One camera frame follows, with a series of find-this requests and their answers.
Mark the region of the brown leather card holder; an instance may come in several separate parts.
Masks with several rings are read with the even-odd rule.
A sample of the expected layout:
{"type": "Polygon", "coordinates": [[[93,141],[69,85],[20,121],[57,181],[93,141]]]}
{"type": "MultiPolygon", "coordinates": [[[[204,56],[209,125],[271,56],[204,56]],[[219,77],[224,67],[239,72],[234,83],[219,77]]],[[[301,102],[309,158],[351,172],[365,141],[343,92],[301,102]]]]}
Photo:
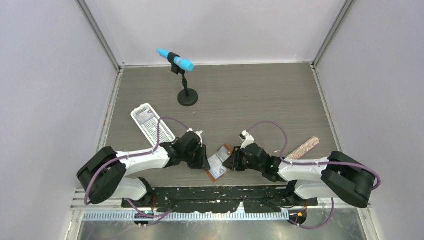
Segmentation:
{"type": "Polygon", "coordinates": [[[224,166],[224,162],[230,158],[232,152],[233,149],[225,143],[207,159],[210,169],[205,170],[205,172],[212,182],[216,182],[230,171],[224,166]]]}

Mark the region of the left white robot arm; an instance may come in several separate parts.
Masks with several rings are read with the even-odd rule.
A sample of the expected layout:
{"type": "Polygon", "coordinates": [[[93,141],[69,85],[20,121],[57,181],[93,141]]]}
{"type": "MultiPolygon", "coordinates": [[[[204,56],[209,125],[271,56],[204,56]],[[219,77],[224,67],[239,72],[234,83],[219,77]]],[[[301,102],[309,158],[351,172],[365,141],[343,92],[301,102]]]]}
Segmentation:
{"type": "Polygon", "coordinates": [[[145,179],[130,178],[130,175],[180,163],[186,163],[190,169],[210,170],[201,134],[201,131],[188,130],[172,142],[130,152],[103,147],[76,174],[85,191],[85,205],[121,198],[148,207],[154,199],[150,185],[145,179]]]}

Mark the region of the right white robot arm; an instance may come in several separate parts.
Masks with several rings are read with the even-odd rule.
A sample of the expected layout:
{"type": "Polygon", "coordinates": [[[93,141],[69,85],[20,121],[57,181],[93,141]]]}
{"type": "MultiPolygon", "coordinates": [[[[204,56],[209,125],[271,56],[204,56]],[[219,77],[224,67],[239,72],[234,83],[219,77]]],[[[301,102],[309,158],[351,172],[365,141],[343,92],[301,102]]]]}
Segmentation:
{"type": "Polygon", "coordinates": [[[330,156],[295,160],[272,156],[256,143],[235,147],[223,165],[237,172],[254,170],[271,182],[294,183],[285,192],[291,205],[311,198],[338,198],[356,208],[366,208],[373,190],[381,183],[372,169],[340,151],[330,156]]]}

